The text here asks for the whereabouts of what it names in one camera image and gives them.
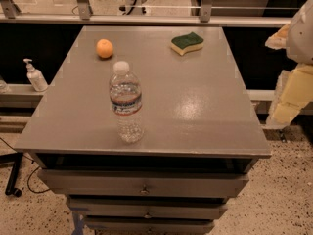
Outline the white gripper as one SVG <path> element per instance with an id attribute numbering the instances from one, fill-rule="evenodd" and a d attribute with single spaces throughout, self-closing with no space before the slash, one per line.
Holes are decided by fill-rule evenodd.
<path id="1" fill-rule="evenodd" d="M 266 127 L 283 129 L 313 101 L 313 0 L 307 0 L 291 23 L 270 36 L 265 46 L 286 48 L 289 59 L 302 63 L 292 71 L 282 70 L 277 80 Z"/>

